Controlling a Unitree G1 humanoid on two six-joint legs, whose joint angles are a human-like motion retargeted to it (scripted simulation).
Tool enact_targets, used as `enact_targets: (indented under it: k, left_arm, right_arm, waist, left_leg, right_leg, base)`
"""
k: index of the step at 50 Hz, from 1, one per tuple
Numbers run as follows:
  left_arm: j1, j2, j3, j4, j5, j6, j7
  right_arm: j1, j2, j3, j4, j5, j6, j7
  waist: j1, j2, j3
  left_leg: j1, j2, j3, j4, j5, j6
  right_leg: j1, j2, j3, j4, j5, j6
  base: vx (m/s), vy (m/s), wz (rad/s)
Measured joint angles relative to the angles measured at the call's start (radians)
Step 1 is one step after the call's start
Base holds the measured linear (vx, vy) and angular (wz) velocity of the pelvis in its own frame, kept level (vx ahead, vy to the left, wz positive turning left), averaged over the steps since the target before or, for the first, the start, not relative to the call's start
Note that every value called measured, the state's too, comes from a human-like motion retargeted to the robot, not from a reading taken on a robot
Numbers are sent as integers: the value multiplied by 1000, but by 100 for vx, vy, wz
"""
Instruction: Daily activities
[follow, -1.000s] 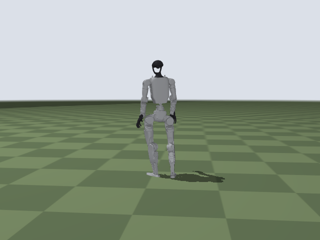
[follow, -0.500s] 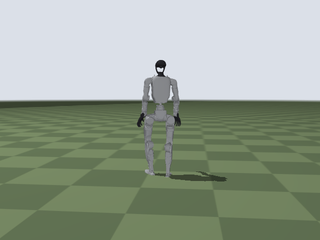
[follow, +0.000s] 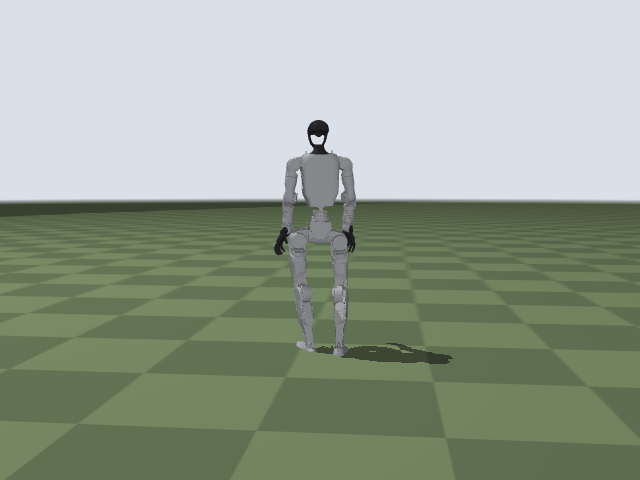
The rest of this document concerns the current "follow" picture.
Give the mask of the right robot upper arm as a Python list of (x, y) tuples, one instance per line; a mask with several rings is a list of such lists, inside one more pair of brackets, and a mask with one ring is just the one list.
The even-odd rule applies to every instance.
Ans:
[(340, 157), (339, 159), (339, 169), (342, 170), (342, 183), (345, 188), (345, 191), (341, 193), (341, 200), (344, 203), (349, 203), (355, 201), (356, 195), (354, 190), (354, 176), (352, 171), (352, 162), (347, 157)]

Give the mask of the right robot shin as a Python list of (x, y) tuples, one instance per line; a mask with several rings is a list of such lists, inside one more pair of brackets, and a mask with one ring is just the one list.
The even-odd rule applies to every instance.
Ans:
[(343, 302), (334, 302), (334, 322), (336, 327), (336, 346), (343, 348), (344, 330), (348, 317), (348, 289), (343, 289)]

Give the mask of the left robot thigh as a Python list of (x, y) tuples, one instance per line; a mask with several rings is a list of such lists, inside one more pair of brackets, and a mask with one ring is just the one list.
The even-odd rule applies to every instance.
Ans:
[(300, 287), (303, 293), (303, 301), (311, 300), (313, 290), (306, 281), (306, 242), (308, 241), (308, 228), (293, 230), (288, 239), (289, 264), (294, 290)]

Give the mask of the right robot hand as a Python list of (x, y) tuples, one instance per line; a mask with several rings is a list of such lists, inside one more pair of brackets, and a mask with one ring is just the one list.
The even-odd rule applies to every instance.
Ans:
[[(343, 230), (342, 230), (342, 231), (343, 231)], [(347, 248), (349, 247), (349, 242), (350, 242), (350, 247), (349, 247), (348, 252), (350, 252), (350, 251), (351, 251), (352, 243), (353, 243), (353, 248), (352, 248), (352, 251), (351, 251), (351, 252), (353, 252), (353, 251), (354, 251), (354, 249), (355, 249), (355, 238), (354, 238), (354, 235), (353, 235), (353, 226), (351, 225), (351, 226), (349, 227), (349, 233), (348, 233), (348, 232), (345, 232), (345, 231), (343, 231), (343, 233), (346, 235), (347, 240), (348, 240)]]

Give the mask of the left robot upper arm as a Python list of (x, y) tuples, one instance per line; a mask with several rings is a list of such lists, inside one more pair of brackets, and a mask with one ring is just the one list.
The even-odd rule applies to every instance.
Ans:
[(285, 196), (284, 203), (295, 204), (297, 201), (297, 194), (295, 193), (295, 187), (297, 183), (298, 174), (296, 171), (302, 166), (302, 157), (291, 158), (286, 165), (286, 177), (285, 177)]

